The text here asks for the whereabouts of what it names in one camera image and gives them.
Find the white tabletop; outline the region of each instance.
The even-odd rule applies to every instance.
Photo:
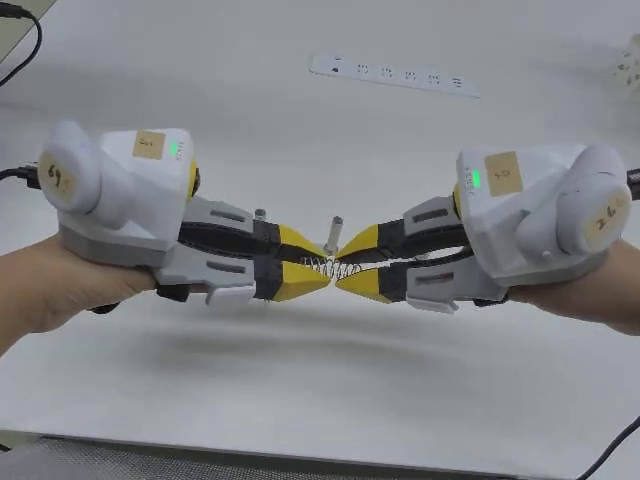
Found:
[[[640,108],[602,70],[640,28],[633,0],[60,0],[43,26],[41,55],[0,90],[2,168],[35,160],[63,117],[183,127],[203,196],[318,242],[333,215],[347,240],[449,194],[467,145],[607,141],[640,158]],[[482,98],[314,76],[313,53],[433,66]],[[56,229],[17,181],[0,205],[2,252]],[[514,304],[446,316],[326,289],[211,317],[201,298],[148,294],[2,358],[0,429],[575,477],[638,415],[638,342]],[[594,478],[630,478],[638,448]]]

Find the metal screw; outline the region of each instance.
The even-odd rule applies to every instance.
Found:
[[[333,217],[331,229],[329,230],[329,238],[327,239],[327,243],[324,244],[324,251],[327,255],[335,255],[338,253],[338,241],[340,240],[343,223],[344,220],[342,220],[342,217]]]
[[[267,219],[267,211],[264,208],[256,208],[256,211],[253,212],[253,218],[264,222]]]

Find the metal spring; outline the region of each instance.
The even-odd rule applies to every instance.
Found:
[[[349,275],[362,271],[359,263],[342,263],[339,260],[329,258],[303,258],[303,265],[311,267],[318,273],[328,276],[332,280],[342,280]]]

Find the human hand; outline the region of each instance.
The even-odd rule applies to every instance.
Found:
[[[640,335],[640,250],[620,240],[604,263],[587,275],[566,283],[515,287],[509,298]]]
[[[88,262],[55,235],[0,257],[0,321],[13,318],[23,334],[47,332],[84,310],[153,288],[148,271]]]

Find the power strip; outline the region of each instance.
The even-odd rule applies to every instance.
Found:
[[[354,62],[340,55],[320,54],[313,56],[310,70],[332,77],[480,98],[475,87],[462,77],[452,77],[424,68],[397,68],[391,65]]]

